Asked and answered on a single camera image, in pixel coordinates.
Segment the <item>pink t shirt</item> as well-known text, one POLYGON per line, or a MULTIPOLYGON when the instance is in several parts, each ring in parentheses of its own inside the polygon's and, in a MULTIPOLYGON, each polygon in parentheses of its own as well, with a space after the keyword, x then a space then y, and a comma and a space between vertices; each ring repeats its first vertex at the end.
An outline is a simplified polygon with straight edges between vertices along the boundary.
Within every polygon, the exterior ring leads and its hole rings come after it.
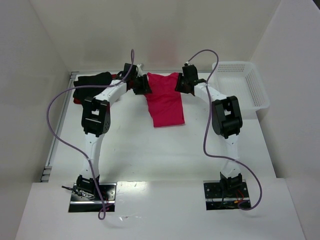
POLYGON ((181 93, 175 91, 179 73, 167 76, 147 73, 152 93, 145 95, 154 128, 181 126, 185 124, 181 93))

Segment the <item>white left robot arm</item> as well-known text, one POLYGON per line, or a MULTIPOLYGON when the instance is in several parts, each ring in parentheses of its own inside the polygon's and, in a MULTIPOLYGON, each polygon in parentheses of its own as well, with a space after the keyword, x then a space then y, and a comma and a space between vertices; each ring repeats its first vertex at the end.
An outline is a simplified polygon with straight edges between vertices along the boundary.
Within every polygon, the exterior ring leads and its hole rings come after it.
POLYGON ((96 96, 88 96, 82 104, 81 126, 85 134, 85 162, 76 180, 76 189, 90 196, 99 196, 99 159, 102 142, 111 126, 111 106, 127 91, 136 95, 151 93, 148 77, 143 74, 143 64, 125 64, 122 74, 111 81, 96 96))

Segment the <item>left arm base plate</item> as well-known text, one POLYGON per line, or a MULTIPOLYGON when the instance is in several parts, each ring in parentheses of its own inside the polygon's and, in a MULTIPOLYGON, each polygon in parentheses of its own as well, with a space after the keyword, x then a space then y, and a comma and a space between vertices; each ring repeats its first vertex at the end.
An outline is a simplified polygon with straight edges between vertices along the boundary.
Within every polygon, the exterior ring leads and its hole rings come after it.
MULTIPOLYGON (((117 184, 101 183, 99 189, 106 205, 106 212, 114 212, 117 184)), ((69 202, 69 213, 98 213, 102 207, 102 201, 98 193, 87 193, 78 189, 74 184, 69 202)))

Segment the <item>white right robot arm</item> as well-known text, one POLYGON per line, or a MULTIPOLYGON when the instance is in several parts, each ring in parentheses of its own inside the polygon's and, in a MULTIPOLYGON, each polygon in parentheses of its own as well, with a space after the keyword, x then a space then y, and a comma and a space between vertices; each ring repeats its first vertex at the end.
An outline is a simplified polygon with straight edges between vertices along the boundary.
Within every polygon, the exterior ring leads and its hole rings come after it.
POLYGON ((243 177, 237 163, 238 139, 243 126, 239 101, 236 96, 227 96, 210 86, 198 76, 198 70, 193 64, 185 63, 182 73, 178 75, 175 91, 192 94, 209 103, 209 123, 217 136, 224 140, 227 156, 220 171, 220 190, 222 196, 235 191, 242 185, 243 177))

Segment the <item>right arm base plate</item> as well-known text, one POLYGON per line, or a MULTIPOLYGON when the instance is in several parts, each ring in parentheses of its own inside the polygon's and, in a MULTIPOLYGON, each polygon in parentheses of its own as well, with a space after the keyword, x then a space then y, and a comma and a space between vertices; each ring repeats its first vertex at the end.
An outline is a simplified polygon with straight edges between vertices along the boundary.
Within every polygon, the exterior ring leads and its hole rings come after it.
POLYGON ((204 181, 203 188, 207 211, 235 210, 239 209, 238 205, 244 209, 252 207, 245 181, 241 186, 229 191, 222 190, 219 181, 204 181))

